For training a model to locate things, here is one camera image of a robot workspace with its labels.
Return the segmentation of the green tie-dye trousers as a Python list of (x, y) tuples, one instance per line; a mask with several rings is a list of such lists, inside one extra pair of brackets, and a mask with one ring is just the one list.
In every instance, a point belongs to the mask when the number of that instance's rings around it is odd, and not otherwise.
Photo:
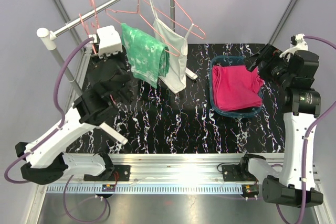
[(166, 44), (140, 29), (121, 24), (121, 41), (133, 76), (157, 88), (160, 77), (169, 72), (170, 54)]

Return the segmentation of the magenta trousers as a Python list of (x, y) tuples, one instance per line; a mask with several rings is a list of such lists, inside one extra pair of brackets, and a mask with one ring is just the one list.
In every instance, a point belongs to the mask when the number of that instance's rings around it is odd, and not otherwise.
[(214, 66), (212, 69), (213, 99), (223, 110), (236, 110), (263, 103), (259, 95), (264, 80), (258, 70), (250, 72), (245, 66)]

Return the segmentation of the pink hanger of magenta trousers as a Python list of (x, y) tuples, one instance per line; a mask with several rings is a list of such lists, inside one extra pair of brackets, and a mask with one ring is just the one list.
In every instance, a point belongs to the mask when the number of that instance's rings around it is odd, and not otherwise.
[[(95, 21), (96, 21), (96, 23), (92, 25), (93, 28), (94, 28), (94, 33), (91, 33), (91, 32), (90, 33), (95, 34), (97, 32), (97, 29), (101, 28), (101, 26), (99, 25), (99, 21), (98, 21), (98, 15), (97, 15), (98, 12), (97, 12), (97, 8), (96, 8), (96, 5), (95, 5), (95, 1), (94, 0), (89, 0), (89, 2), (90, 2), (91, 7), (93, 7), (93, 14), (94, 14)], [(89, 37), (87, 37), (87, 38), (89, 39), (89, 43), (91, 44), (91, 47), (92, 47), (93, 54), (91, 54), (91, 60), (92, 60), (92, 63), (93, 63), (93, 67), (101, 60), (107, 60), (107, 59), (110, 59), (110, 58), (115, 58), (115, 55), (111, 55), (110, 57), (104, 57), (103, 59), (100, 59), (98, 57), (98, 53), (96, 52), (96, 50), (98, 50), (98, 45), (92, 43), (93, 38), (89, 38)]]

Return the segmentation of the pink hanger of black trousers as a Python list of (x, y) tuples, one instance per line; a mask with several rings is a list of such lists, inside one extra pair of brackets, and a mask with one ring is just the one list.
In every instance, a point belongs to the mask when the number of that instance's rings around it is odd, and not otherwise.
[(80, 19), (80, 22), (81, 22), (81, 24), (82, 24), (82, 27), (84, 28), (84, 31), (85, 31), (87, 37), (89, 37), (89, 35), (90, 35), (91, 33), (90, 33), (90, 30), (89, 30), (89, 25), (88, 25), (88, 23), (86, 23), (86, 22), (83, 21), (83, 19), (82, 19), (82, 15), (81, 15), (81, 14), (79, 14), (79, 19)]

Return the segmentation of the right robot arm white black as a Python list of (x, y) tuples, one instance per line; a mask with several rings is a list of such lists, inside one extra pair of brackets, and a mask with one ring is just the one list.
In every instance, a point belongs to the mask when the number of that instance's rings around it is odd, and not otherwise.
[(282, 91), (286, 135), (281, 171), (260, 155), (245, 154), (239, 176), (260, 181), (265, 202), (301, 208), (322, 204), (323, 194), (315, 189), (312, 170), (313, 122), (321, 113), (320, 93), (312, 88), (319, 56), (303, 47), (282, 52), (267, 44), (244, 63), (249, 71), (258, 69), (263, 80), (274, 82)]

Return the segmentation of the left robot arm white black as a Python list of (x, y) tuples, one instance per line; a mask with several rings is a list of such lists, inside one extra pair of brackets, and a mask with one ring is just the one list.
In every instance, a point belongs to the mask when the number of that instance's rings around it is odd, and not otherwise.
[(25, 160), (20, 168), (25, 181), (39, 185), (53, 183), (65, 175), (80, 175), (86, 181), (114, 177), (115, 166), (106, 153), (78, 157), (65, 149), (82, 135), (99, 127), (107, 132), (106, 121), (119, 113), (119, 103), (132, 99), (131, 76), (124, 56), (100, 60), (88, 73), (91, 87), (83, 92), (61, 120), (31, 143), (19, 142), (16, 154)]

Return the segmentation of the blue transparent plastic basket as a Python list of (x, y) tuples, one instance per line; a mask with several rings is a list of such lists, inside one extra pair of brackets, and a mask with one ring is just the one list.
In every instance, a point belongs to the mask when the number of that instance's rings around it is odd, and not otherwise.
[(241, 56), (216, 56), (209, 70), (209, 98), (214, 111), (228, 118), (252, 118), (261, 111), (264, 81), (248, 71)]

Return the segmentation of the white camisole top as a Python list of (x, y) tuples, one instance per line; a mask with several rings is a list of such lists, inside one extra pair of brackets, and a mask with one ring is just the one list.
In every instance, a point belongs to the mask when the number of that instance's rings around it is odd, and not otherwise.
[(169, 71), (165, 77), (160, 77), (160, 79), (176, 94), (186, 88), (187, 39), (194, 24), (191, 24), (186, 35), (182, 37), (158, 18), (153, 1), (149, 0), (149, 2), (154, 16), (155, 38), (166, 44), (170, 52)]

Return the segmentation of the metal clothes rack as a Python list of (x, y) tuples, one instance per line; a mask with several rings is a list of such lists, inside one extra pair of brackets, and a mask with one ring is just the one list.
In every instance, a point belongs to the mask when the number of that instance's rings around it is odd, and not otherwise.
[[(54, 59), (57, 61), (57, 63), (62, 66), (64, 64), (64, 60), (60, 54), (60, 52), (58, 51), (56, 44), (55, 44), (55, 40), (57, 37), (59, 37), (60, 35), (66, 33), (66, 32), (70, 32), (75, 43), (77, 45), (79, 45), (79, 43), (81, 42), (81, 39), (78, 35), (78, 33), (75, 31), (75, 27), (80, 25), (80, 19), (76, 18), (74, 20), (70, 20), (61, 0), (52, 0), (53, 3), (56, 5), (56, 9), (57, 11), (59, 11), (61, 18), (64, 20), (65, 24), (57, 29), (56, 31), (51, 31), (47, 28), (39, 28), (37, 30), (37, 36), (41, 37), (42, 42), (44, 43), (45, 47), (51, 52), (51, 54), (53, 55)], [(97, 12), (101, 12), (105, 9), (107, 9), (108, 7), (112, 6), (113, 4), (119, 2), (121, 0), (108, 0), (107, 2), (105, 2), (104, 4), (101, 4), (97, 7)], [(178, 24), (175, 21), (175, 7), (177, 2), (175, 0), (170, 0), (170, 16), (169, 19), (172, 21), (172, 29), (173, 31), (175, 31), (175, 24)], [(94, 17), (93, 14), (93, 9), (90, 10), (89, 12), (85, 13), (82, 15), (82, 19), (83, 21)], [(81, 86), (79, 85), (79, 83), (77, 82), (76, 78), (73, 76), (73, 74), (71, 73), (71, 71), (69, 70), (69, 68), (67, 67), (65, 70), (65, 75), (71, 85), (71, 91), (70, 91), (70, 98), (76, 98), (76, 95), (79, 96), (82, 94), (82, 89)], [(112, 138), (114, 138), (117, 142), (119, 142), (122, 145), (125, 145), (128, 140), (122, 136), (121, 134), (119, 134), (117, 131), (115, 131), (113, 128), (111, 128), (110, 126), (108, 126), (106, 123), (103, 123), (102, 126), (99, 127), (100, 129), (102, 129), (103, 131), (105, 131), (107, 134), (109, 134)]]

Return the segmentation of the aluminium mounting rail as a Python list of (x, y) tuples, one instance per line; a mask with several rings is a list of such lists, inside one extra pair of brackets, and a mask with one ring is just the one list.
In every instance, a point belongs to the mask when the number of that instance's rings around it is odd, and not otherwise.
[(298, 207), (298, 186), (283, 179), (283, 153), (111, 154), (112, 174), (95, 177), (80, 169), (70, 178), (37, 188), (27, 222), (37, 223), (47, 192), (92, 194), (239, 194)]

